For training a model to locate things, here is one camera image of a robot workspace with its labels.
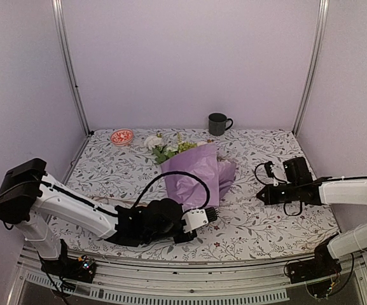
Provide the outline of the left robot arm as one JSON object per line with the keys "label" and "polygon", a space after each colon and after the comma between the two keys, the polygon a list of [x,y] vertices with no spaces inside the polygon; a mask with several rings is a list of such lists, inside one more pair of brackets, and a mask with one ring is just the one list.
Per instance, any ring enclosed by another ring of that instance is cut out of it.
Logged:
{"label": "left robot arm", "polygon": [[195,180],[205,191],[205,201],[198,208],[185,210],[183,204],[170,198],[153,200],[146,206],[136,200],[129,208],[113,207],[69,189],[45,168],[44,160],[34,158],[6,172],[0,187],[0,221],[17,227],[41,258],[61,276],[74,271],[74,262],[66,255],[65,242],[54,236],[40,212],[124,247],[139,247],[165,238],[175,243],[192,241],[197,236],[197,229],[218,218],[216,209],[209,206],[211,192],[208,186],[192,173],[161,173],[144,188],[148,191],[156,181],[171,175]]}

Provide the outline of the dark grey metal mug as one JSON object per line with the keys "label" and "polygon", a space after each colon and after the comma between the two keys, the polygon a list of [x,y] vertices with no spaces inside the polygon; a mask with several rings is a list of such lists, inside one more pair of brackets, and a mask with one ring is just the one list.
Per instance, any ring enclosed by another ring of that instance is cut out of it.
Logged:
{"label": "dark grey metal mug", "polygon": [[233,119],[221,113],[212,113],[208,117],[208,131],[213,136],[222,136],[233,126]]}

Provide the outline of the beige raffia ribbon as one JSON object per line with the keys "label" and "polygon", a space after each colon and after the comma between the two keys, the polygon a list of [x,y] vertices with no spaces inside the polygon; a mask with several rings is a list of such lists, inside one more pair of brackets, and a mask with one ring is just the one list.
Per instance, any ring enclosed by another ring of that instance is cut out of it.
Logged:
{"label": "beige raffia ribbon", "polygon": [[112,197],[90,196],[89,198],[92,200],[101,202],[101,203],[108,204],[108,205],[121,205],[121,204],[133,205],[134,204],[134,201],[132,200],[116,199]]}

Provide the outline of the red patterned ceramic bowl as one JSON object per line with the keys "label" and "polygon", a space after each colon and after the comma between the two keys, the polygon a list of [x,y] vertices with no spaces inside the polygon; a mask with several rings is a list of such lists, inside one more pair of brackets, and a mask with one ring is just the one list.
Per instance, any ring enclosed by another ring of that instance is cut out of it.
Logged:
{"label": "red patterned ceramic bowl", "polygon": [[123,128],[114,131],[110,136],[110,141],[115,146],[127,146],[131,143],[134,138],[134,133],[132,130]]}

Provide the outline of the purple pink wrapping paper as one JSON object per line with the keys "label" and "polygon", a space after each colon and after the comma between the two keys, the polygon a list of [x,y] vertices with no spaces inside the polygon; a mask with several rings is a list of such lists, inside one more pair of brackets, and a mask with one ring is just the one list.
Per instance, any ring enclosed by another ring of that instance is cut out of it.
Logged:
{"label": "purple pink wrapping paper", "polygon": [[167,196],[190,210],[217,208],[235,181],[237,164],[218,159],[218,148],[210,143],[182,152],[160,167],[163,173],[176,172],[165,177]]}

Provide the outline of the white rose long stem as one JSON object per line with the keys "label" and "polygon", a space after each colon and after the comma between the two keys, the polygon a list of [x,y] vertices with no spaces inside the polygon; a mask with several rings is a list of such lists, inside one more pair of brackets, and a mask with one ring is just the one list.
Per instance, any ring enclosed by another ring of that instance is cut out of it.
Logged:
{"label": "white rose long stem", "polygon": [[155,135],[149,135],[144,140],[144,146],[147,147],[150,152],[153,152],[154,149],[158,151],[163,151],[167,147],[167,145],[163,141],[161,133],[157,133]]}

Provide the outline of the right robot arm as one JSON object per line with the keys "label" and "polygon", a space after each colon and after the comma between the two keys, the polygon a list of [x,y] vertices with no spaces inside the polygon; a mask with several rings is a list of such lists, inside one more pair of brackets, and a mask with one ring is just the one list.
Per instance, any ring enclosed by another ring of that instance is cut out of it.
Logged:
{"label": "right robot arm", "polygon": [[[264,183],[256,197],[265,205],[300,205],[317,207],[367,207],[367,176],[314,178],[306,159],[296,157],[277,167],[271,161],[260,165],[272,183]],[[344,233],[326,238],[314,249],[314,258],[291,263],[290,275],[310,272],[315,277],[341,270],[340,259],[346,255],[367,250],[367,222]]]}

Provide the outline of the green white flower sprig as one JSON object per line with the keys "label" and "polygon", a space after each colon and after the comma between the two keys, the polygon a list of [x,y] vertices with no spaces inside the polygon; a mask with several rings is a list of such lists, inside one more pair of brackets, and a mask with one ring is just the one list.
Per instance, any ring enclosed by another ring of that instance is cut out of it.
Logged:
{"label": "green white flower sprig", "polygon": [[151,154],[155,157],[155,163],[157,165],[161,165],[162,163],[166,162],[167,160],[171,159],[172,157],[188,151],[190,149],[200,147],[202,145],[209,144],[206,141],[199,141],[199,142],[185,142],[182,140],[181,135],[177,134],[177,144],[167,145],[167,147],[163,151],[158,151],[156,149],[151,152]]}

